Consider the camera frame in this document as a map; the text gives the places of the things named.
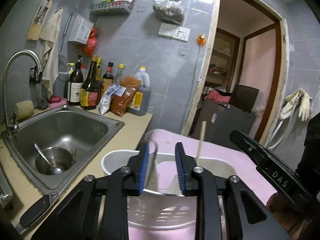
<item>bag of garlic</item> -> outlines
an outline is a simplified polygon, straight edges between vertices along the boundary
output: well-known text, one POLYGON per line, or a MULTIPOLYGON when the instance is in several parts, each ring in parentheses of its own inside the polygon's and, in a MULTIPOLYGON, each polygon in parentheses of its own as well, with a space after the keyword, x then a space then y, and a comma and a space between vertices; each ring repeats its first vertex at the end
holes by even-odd
POLYGON ((183 22, 181 0, 153 0, 153 2, 153 11, 159 19, 176 24, 183 22))

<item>sponge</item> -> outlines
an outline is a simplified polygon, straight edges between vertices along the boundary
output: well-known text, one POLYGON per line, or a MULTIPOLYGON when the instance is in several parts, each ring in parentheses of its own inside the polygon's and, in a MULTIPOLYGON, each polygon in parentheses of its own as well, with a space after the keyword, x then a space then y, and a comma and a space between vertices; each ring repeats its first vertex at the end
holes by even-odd
POLYGON ((34 106, 32 101, 30 100, 25 100, 25 101, 16 103, 16 105, 14 106, 14 112, 17 113, 16 120, 20 121, 32 116, 33 110, 34 110, 34 106))

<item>knife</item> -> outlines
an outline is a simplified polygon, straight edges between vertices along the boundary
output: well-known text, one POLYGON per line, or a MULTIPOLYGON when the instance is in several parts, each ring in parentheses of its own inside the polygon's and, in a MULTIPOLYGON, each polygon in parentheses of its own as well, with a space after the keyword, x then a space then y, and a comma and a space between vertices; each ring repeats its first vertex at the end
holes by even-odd
POLYGON ((48 4, 49 1, 50 1, 50 0, 45 0, 45 1, 44 1, 43 5, 41 6, 41 8, 40 8, 39 11, 38 11, 38 17, 41 16, 41 14, 43 13, 43 11, 44 11, 44 9, 46 8, 46 6, 47 6, 47 4, 48 4))

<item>stainless steel sink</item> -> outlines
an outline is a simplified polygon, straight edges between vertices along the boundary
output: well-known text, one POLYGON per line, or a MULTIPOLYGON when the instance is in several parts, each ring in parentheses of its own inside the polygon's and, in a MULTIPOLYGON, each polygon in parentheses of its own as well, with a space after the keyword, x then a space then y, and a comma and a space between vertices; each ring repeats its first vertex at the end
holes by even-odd
POLYGON ((124 126, 123 122, 93 114, 85 110, 62 106, 19 124, 20 130, 11 138, 1 133, 5 145, 27 178, 43 194, 61 194, 97 155, 97 153, 124 126), (62 147, 75 152, 75 163, 64 173, 43 175, 35 166, 41 149, 62 147))

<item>plastic bag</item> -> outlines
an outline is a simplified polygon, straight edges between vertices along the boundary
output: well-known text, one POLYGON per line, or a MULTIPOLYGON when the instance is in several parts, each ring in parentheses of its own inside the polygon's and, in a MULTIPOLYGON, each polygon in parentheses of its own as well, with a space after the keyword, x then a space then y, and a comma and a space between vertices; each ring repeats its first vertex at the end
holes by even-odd
POLYGON ((183 22, 181 0, 153 0, 153 2, 153 11, 159 19, 176 24, 183 22))
POLYGON ((110 110, 122 117, 126 109, 128 108, 132 98, 137 93, 141 81, 134 77, 124 77, 120 82, 120 88, 113 95, 110 110))
POLYGON ((84 46, 83 48, 83 52, 87 55, 87 56, 92 56, 94 50, 97 47, 97 39, 96 39, 96 34, 97 34, 97 30, 95 28, 92 28, 90 36, 88 38, 87 44, 84 46))
POLYGON ((112 97, 113 93, 118 90, 119 87, 120 87, 120 85, 118 85, 118 84, 112 84, 103 93, 101 100, 98 104, 100 114, 105 114, 109 110, 111 97, 112 97))

